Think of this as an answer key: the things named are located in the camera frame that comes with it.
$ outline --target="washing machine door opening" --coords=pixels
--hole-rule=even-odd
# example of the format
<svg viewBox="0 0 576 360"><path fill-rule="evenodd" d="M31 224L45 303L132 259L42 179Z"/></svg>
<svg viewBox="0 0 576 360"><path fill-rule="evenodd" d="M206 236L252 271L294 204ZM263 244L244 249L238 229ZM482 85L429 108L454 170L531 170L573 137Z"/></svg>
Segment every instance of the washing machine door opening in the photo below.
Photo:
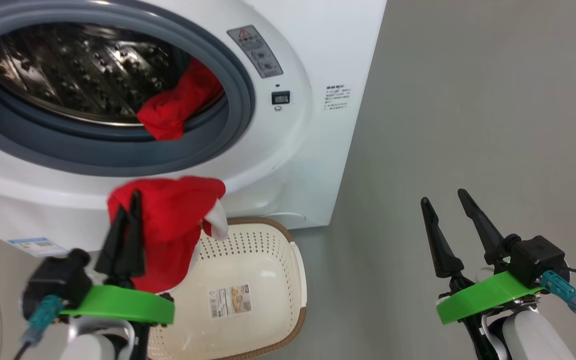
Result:
<svg viewBox="0 0 576 360"><path fill-rule="evenodd" d="M221 88L194 102L181 138L156 141L137 113L197 67ZM178 14L135 0L0 0L0 150L10 155L84 175L171 173L228 150L254 105L240 60Z"/></svg>
<svg viewBox="0 0 576 360"><path fill-rule="evenodd" d="M157 38L94 23L46 23L0 36L1 88L38 109L97 125L142 127L137 119L142 105L174 89L181 76L192 76L194 62L192 71L203 68ZM201 104L193 103L195 114L222 95L218 88ZM189 130L197 127L195 119Z"/></svg>

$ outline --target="red garment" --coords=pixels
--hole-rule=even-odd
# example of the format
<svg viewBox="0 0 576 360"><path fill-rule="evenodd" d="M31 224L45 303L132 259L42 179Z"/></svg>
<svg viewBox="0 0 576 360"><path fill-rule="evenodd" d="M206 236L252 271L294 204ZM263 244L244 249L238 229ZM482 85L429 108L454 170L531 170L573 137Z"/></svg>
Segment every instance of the red garment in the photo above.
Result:
<svg viewBox="0 0 576 360"><path fill-rule="evenodd" d="M214 73L192 59L176 87L146 101L137 112L137 119L158 141L179 139L184 134L186 120L222 91Z"/></svg>
<svg viewBox="0 0 576 360"><path fill-rule="evenodd" d="M135 289L160 293L186 277L199 237L199 223L226 193L216 178L143 178L115 189L108 198L110 223L121 204L126 210L134 191L141 192L146 274L133 277ZM210 227L204 228L210 235Z"/></svg>

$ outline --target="plastic laundry basket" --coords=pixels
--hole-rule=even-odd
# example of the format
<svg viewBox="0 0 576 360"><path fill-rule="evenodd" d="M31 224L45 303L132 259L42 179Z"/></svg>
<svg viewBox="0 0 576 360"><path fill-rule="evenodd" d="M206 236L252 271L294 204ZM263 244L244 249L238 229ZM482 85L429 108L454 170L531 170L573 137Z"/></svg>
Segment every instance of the plastic laundry basket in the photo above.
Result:
<svg viewBox="0 0 576 360"><path fill-rule="evenodd" d="M306 273L285 227L235 219L227 240L202 234L199 244L199 259L171 292L174 325L150 331L149 358L244 360L297 336L306 319Z"/></svg>

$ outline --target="warning triangle symbol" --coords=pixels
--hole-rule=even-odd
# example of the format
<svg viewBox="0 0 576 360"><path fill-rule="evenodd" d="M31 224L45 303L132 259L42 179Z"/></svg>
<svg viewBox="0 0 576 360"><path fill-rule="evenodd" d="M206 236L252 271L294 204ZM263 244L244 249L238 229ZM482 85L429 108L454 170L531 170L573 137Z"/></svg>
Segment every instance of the warning triangle symbol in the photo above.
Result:
<svg viewBox="0 0 576 360"><path fill-rule="evenodd" d="M241 29L241 31L239 32L240 38L247 38L249 36L250 36L250 32L247 32L246 29Z"/></svg>

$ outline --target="warning label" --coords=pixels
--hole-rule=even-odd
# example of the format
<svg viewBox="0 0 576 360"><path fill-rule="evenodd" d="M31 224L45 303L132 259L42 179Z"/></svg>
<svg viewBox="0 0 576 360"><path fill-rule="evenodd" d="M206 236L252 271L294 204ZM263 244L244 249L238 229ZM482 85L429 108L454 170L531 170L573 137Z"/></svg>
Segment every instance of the warning label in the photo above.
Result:
<svg viewBox="0 0 576 360"><path fill-rule="evenodd" d="M222 287L208 291L210 318L220 319L252 311L249 285Z"/></svg>
<svg viewBox="0 0 576 360"><path fill-rule="evenodd" d="M245 38L245 37L249 37L250 36L250 32L247 32L246 29L241 29L241 31L239 32L239 38Z"/></svg>
<svg viewBox="0 0 576 360"><path fill-rule="evenodd" d="M270 50L270 46L253 25L228 30L228 35L246 53L261 78L270 78L284 73L275 54Z"/></svg>
<svg viewBox="0 0 576 360"><path fill-rule="evenodd" d="M346 85L326 86L324 111L346 109L350 100L350 88Z"/></svg>

